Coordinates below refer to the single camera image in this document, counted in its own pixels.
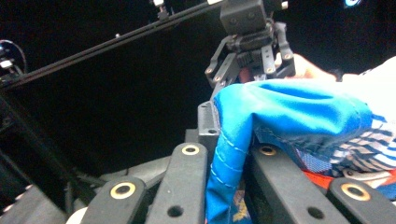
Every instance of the blue fabric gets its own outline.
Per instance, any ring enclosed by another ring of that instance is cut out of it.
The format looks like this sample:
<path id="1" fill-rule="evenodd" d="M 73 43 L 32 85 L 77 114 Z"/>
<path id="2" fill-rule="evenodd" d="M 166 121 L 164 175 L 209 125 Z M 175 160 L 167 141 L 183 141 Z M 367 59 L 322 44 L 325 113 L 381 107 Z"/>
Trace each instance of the blue fabric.
<path id="1" fill-rule="evenodd" d="M 206 186 L 209 224 L 232 223 L 231 204 L 252 133 L 285 149 L 301 167 L 301 153 L 327 167 L 339 145 L 371 128 L 369 107 L 334 85 L 266 80 L 219 92 L 214 101 L 221 132 Z"/>

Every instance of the brass grommet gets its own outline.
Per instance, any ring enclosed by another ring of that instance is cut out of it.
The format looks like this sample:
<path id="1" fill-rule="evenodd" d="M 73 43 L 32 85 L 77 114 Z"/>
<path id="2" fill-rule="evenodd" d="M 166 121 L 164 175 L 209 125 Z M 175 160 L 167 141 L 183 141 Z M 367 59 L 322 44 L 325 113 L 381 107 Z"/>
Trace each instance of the brass grommet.
<path id="1" fill-rule="evenodd" d="M 274 156 L 276 154 L 276 150 L 272 147 L 261 147 L 260 153 L 264 154 L 265 156 Z"/>
<path id="2" fill-rule="evenodd" d="M 358 201 L 367 202 L 371 199 L 369 192 L 366 189 L 362 188 L 356 184 L 343 184 L 341 185 L 341 190 L 350 198 L 353 198 Z"/>
<path id="3" fill-rule="evenodd" d="M 131 182 L 122 182 L 114 186 L 110 191 L 110 196 L 114 199 L 126 199 L 134 194 L 136 186 Z"/>
<path id="4" fill-rule="evenodd" d="M 195 145 L 187 145 L 181 149 L 181 152 L 187 156 L 193 156 L 198 154 L 199 148 Z"/>

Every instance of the red fabric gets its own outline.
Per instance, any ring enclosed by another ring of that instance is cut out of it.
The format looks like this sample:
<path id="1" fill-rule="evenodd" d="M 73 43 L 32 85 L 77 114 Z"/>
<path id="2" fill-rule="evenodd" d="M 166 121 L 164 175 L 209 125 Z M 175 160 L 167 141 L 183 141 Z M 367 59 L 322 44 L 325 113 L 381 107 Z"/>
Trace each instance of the red fabric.
<path id="1" fill-rule="evenodd" d="M 394 184 L 396 183 L 396 170 L 391 170 L 388 171 L 391 174 L 391 177 L 389 177 L 389 179 L 383 183 L 381 186 L 384 185 L 389 185 L 389 184 Z M 306 177 L 308 177 L 308 179 L 310 179 L 314 184 L 324 188 L 324 189 L 328 189 L 330 186 L 330 183 L 333 180 L 333 177 L 330 176 L 326 176 L 326 175 L 318 175 L 309 171 L 304 171 L 304 174 L 306 175 Z"/>

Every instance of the white light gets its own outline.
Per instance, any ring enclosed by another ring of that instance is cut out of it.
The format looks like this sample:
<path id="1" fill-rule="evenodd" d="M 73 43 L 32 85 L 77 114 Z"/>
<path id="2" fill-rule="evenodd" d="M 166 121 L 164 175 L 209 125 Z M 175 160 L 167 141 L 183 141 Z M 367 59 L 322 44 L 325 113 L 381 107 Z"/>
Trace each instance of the white light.
<path id="1" fill-rule="evenodd" d="M 346 6 L 347 7 L 353 7 L 353 6 L 357 5 L 360 2 L 361 2 L 361 0 L 346 0 Z"/>
<path id="2" fill-rule="evenodd" d="M 12 62 L 10 60 L 0 62 L 0 66 L 4 69 L 12 67 Z"/>
<path id="3" fill-rule="evenodd" d="M 160 7 L 163 5 L 163 0 L 154 0 L 154 6 Z"/>
<path id="4" fill-rule="evenodd" d="M 216 4 L 217 2 L 221 2 L 221 1 L 223 1 L 223 0 L 207 0 L 207 3 L 209 5 L 213 5 L 213 4 Z"/>

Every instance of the metal bracket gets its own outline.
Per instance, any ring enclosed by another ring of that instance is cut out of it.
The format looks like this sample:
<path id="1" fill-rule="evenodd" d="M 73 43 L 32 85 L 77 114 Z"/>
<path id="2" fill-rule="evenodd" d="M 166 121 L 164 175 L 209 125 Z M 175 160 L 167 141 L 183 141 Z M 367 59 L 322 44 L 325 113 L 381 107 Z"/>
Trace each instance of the metal bracket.
<path id="1" fill-rule="evenodd" d="M 254 147 L 244 174 L 255 223 L 348 223 L 278 147 Z"/>
<path id="2" fill-rule="evenodd" d="M 147 224 L 205 222 L 206 161 L 206 148 L 200 144 L 175 148 Z"/>

